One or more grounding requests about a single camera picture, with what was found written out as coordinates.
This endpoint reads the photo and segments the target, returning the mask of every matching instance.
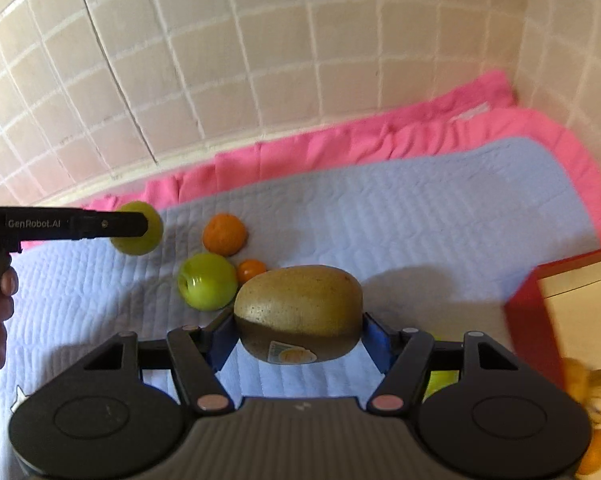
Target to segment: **tiled wall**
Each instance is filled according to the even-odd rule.
[[[601,0],[528,0],[516,83],[601,164]]]
[[[0,205],[513,76],[526,5],[0,0]]]

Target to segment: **quilted fabric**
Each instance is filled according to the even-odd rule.
[[[33,393],[120,330],[162,338],[213,318],[184,304],[174,275],[202,250],[200,233],[217,212],[239,216],[250,231],[235,262],[341,267],[363,284],[365,308],[396,327],[451,339],[484,330],[507,346],[501,306],[528,272],[599,246],[554,157],[531,140],[508,138],[470,152],[270,180],[176,206],[163,212],[160,248],[139,258],[107,240],[32,249],[14,262],[22,287],[0,372],[0,480],[20,477],[6,435],[17,386]],[[258,362],[238,346],[219,377],[236,401],[362,402],[381,378],[360,345],[339,360],[298,367]],[[172,391],[165,374],[150,380]]]

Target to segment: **small orange fruit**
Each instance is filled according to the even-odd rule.
[[[244,247],[246,241],[245,225],[228,213],[214,216],[202,232],[202,244],[206,250],[220,256],[236,254]]]
[[[238,266],[238,283],[243,285],[263,272],[267,272],[267,267],[260,260],[245,260]]]
[[[593,430],[591,442],[584,454],[577,473],[579,475],[590,475],[601,468],[601,429]]]

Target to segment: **light blue blanket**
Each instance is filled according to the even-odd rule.
[[[0,372],[0,480],[20,477],[7,443],[17,386],[31,394],[120,330],[162,338],[214,314],[186,306],[174,276],[202,250],[217,212],[245,222],[233,260],[271,268],[341,267],[363,284],[365,309],[440,338],[484,330],[509,346],[502,306],[543,262],[596,249],[589,217],[560,165],[526,139],[472,152],[398,160],[255,184],[164,211],[165,239],[125,257],[107,240],[50,242],[18,256],[16,313]],[[324,364],[278,367],[239,345],[219,373],[241,396],[358,396],[380,380],[361,345]],[[173,393],[166,374],[152,383]]]

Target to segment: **dark vertical line on wall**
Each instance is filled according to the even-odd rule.
[[[151,156],[151,159],[154,161],[154,164],[157,165],[158,160],[157,160],[156,156],[154,155],[154,152],[152,151],[151,146],[149,145],[149,141],[145,138],[145,135],[142,132],[140,124],[138,124],[138,120],[136,119],[136,116],[135,116],[134,112],[132,111],[132,106],[130,105],[130,102],[127,99],[127,96],[122,91],[122,86],[120,86],[120,82],[118,81],[118,78],[116,77],[116,73],[114,72],[114,67],[112,66],[112,62],[109,60],[109,57],[107,56],[107,52],[104,49],[103,42],[101,41],[100,35],[98,34],[98,31],[96,30],[96,24],[94,23],[94,17],[92,15],[92,10],[90,9],[90,7],[88,5],[87,0],[83,0],[83,3],[85,4],[85,9],[87,9],[87,16],[89,17],[89,23],[92,26],[92,30],[96,37],[96,42],[98,43],[98,48],[100,48],[101,52],[103,53],[103,58],[104,58],[104,62],[107,64],[107,69],[109,69],[109,72],[112,74],[112,77],[114,78],[114,84],[116,85],[116,88],[118,89],[120,97],[122,98],[123,103],[127,107],[127,110],[130,113],[130,116],[132,117],[132,122],[134,123],[134,127],[140,134],[140,139],[145,144],[145,147],[147,148],[149,155]]]

